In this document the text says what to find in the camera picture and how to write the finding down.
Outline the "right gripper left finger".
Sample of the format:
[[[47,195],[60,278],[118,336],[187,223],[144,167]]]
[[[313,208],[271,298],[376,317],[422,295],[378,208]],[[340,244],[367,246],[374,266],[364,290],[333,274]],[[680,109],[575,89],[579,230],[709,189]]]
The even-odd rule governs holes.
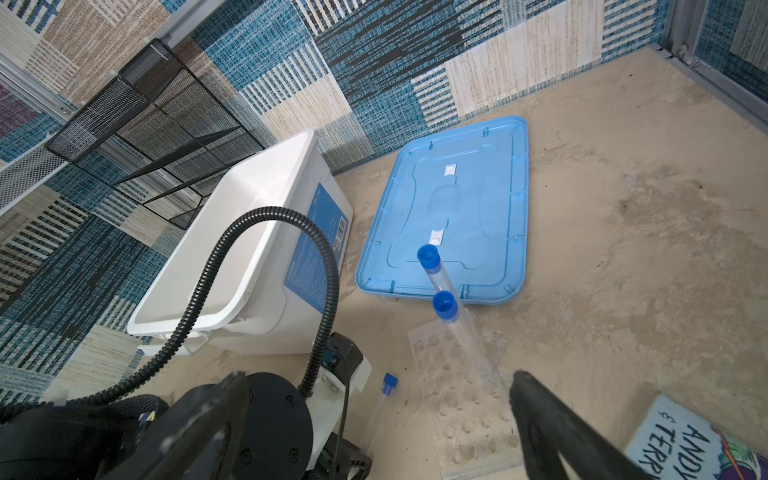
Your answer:
[[[230,479],[249,404],[246,374],[185,394],[107,479]]]

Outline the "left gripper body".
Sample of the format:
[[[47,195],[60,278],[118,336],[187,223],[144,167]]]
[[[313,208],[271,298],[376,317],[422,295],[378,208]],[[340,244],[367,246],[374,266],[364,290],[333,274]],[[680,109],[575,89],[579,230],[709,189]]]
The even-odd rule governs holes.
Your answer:
[[[249,406],[239,454],[241,479],[366,479],[372,467],[370,457],[360,447],[344,440],[345,449],[336,447],[343,463],[331,475],[319,468],[307,471],[312,453],[313,428],[306,400],[288,380],[267,372],[248,376]],[[334,428],[342,433],[346,418]]]

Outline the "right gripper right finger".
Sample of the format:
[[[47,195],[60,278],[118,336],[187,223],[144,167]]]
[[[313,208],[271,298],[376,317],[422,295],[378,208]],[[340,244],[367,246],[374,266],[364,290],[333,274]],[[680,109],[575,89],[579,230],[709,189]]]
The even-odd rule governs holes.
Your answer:
[[[514,373],[509,403],[530,479],[566,479],[564,463],[582,479],[649,477],[529,372]]]

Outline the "blue-capped test tube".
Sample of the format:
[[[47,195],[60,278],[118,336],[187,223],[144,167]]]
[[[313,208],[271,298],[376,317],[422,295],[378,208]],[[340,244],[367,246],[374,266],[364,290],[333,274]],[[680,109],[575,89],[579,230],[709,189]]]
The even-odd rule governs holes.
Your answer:
[[[496,371],[470,312],[448,290],[433,296],[432,307],[457,340],[473,372],[489,384],[495,384],[498,380]]]
[[[430,282],[435,289],[449,291],[453,294],[459,307],[462,307],[460,295],[457,293],[450,276],[441,260],[438,248],[432,244],[421,246],[417,252],[417,259],[425,270]]]
[[[399,379],[389,372],[387,372],[382,379],[376,404],[374,405],[360,444],[360,452],[365,456],[370,457],[372,454],[373,443],[382,424],[384,410],[393,398],[398,383]]]

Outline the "white plastic bin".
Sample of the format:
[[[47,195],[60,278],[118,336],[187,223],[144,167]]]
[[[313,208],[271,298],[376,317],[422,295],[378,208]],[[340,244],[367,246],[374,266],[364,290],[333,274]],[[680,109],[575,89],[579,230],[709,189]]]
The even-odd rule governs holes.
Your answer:
[[[353,209],[316,133],[305,130],[224,175],[132,313],[128,333],[168,341],[221,235],[244,213],[267,206],[306,215],[342,260]],[[325,268],[312,240],[283,222],[260,223],[227,253],[180,352],[210,344],[243,355],[306,354],[325,294]]]

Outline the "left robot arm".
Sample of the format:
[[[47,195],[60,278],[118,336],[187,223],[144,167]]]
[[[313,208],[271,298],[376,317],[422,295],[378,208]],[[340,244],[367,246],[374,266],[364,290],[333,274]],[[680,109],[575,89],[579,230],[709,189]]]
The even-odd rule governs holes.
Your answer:
[[[46,406],[1,428],[5,479],[364,479],[371,459],[341,430],[372,371],[333,334],[313,392],[269,372],[236,372],[173,404],[141,395]]]

